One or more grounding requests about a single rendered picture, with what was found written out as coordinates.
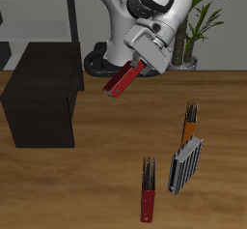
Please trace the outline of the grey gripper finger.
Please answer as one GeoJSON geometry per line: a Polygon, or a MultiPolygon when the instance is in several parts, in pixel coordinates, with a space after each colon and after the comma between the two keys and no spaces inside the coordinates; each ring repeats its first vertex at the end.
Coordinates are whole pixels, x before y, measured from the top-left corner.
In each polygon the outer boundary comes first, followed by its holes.
{"type": "Polygon", "coordinates": [[[132,62],[130,63],[131,67],[133,67],[133,68],[138,67],[139,57],[140,57],[140,55],[138,52],[133,52],[132,62]]]}
{"type": "Polygon", "coordinates": [[[149,65],[146,65],[141,71],[140,74],[143,76],[146,76],[146,74],[151,70],[151,67],[149,65]]]}

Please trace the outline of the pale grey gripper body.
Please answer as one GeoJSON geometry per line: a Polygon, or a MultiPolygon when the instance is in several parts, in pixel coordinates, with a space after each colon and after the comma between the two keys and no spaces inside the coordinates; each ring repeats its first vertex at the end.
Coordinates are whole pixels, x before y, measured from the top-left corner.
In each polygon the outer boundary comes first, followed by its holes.
{"type": "Polygon", "coordinates": [[[124,43],[136,51],[148,64],[159,73],[166,71],[171,60],[171,53],[160,49],[154,43],[155,34],[147,27],[134,25],[126,34],[124,43]]]}

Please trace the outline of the red book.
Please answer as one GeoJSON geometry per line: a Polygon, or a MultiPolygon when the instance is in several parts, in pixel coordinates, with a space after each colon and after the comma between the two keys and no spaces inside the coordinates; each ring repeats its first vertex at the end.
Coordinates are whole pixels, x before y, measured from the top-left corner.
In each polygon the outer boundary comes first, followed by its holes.
{"type": "Polygon", "coordinates": [[[134,67],[131,66],[131,61],[126,62],[102,90],[109,97],[117,98],[144,67],[145,64],[141,60],[137,61],[134,67]]]}
{"type": "Polygon", "coordinates": [[[152,223],[155,197],[155,157],[145,156],[142,175],[141,221],[152,223]]]}

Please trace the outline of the orange book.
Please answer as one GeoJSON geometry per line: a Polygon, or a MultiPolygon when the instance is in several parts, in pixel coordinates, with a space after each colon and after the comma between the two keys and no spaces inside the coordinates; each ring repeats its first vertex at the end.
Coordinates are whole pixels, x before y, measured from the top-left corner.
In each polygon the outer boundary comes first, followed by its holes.
{"type": "Polygon", "coordinates": [[[181,145],[184,145],[195,133],[195,127],[197,123],[197,110],[198,103],[194,100],[189,100],[187,102],[185,111],[181,145]]]}

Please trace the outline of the black and white striped book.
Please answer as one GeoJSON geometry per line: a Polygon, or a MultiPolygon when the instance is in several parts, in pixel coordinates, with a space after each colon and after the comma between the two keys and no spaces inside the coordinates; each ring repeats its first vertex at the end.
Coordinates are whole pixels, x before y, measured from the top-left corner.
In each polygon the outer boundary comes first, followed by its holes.
{"type": "Polygon", "coordinates": [[[204,140],[192,135],[173,155],[168,190],[178,194],[197,170],[204,140]]]}

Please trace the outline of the pale grey shelf unit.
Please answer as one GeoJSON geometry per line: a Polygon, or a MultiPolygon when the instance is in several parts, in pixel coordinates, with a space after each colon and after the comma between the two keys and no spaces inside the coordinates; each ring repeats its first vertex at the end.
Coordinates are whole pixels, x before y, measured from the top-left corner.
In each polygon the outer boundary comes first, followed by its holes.
{"type": "Polygon", "coordinates": [[[78,42],[74,0],[0,0],[0,71],[12,71],[30,42],[78,42]]]}

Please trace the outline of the pot plant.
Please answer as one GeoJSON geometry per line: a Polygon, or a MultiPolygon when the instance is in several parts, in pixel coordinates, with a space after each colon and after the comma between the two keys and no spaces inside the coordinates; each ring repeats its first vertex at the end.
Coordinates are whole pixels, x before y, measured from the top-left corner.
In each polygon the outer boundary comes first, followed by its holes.
{"type": "Polygon", "coordinates": [[[223,21],[217,21],[221,9],[215,11],[209,18],[206,18],[208,9],[211,5],[202,6],[200,9],[197,5],[203,0],[192,0],[190,11],[196,10],[198,22],[195,26],[188,22],[188,17],[182,22],[175,36],[174,51],[168,71],[194,71],[197,68],[198,60],[192,55],[194,43],[198,40],[206,40],[204,33],[210,28],[222,25],[223,21]]]}

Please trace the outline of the dark brown desk caddy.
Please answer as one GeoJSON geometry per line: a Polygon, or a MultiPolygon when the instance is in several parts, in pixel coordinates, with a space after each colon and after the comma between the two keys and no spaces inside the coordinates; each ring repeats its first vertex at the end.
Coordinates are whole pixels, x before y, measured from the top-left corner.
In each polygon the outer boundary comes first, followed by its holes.
{"type": "Polygon", "coordinates": [[[72,148],[84,89],[79,43],[29,43],[0,101],[17,148],[72,148]]]}

